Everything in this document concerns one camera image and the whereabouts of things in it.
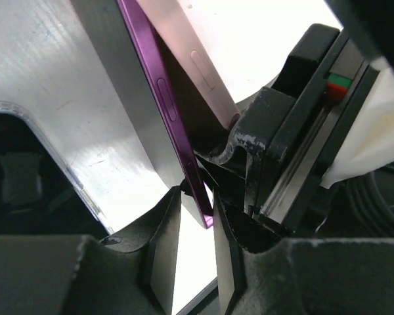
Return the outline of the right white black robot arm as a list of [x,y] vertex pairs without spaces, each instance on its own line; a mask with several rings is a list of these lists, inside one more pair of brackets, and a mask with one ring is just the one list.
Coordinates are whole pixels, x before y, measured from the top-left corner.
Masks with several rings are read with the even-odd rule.
[[279,75],[202,158],[215,183],[217,240],[312,234],[339,186],[373,235],[394,237],[374,172],[394,170],[394,1],[329,1]]

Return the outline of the pink phone case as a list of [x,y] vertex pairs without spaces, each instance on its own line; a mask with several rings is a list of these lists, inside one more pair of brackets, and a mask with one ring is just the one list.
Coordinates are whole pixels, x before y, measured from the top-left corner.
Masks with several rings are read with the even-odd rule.
[[240,117],[240,110],[180,3],[142,0],[138,4],[222,127],[230,129]]

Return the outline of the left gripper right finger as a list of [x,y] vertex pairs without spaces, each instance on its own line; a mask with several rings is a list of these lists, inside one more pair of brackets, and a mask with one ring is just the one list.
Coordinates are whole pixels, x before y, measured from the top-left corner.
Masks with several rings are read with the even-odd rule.
[[394,314],[393,238],[285,238],[222,193],[213,229],[222,314]]

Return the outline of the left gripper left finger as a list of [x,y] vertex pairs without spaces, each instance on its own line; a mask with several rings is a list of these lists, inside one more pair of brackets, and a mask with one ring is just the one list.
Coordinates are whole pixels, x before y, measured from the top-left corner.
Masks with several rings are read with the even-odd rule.
[[0,236],[0,314],[170,314],[181,189],[96,240]]

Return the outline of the black phone clear case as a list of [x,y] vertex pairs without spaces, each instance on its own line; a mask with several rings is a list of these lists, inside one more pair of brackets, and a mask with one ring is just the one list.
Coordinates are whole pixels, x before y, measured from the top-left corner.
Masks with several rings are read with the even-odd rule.
[[31,113],[0,101],[0,235],[113,232]]

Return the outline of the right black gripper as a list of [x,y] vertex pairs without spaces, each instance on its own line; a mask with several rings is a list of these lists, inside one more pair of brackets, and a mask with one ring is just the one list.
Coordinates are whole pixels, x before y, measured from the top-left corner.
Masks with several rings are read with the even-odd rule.
[[200,161],[246,215],[246,234],[312,234],[326,218],[314,205],[377,78],[344,31],[313,24],[226,140]]

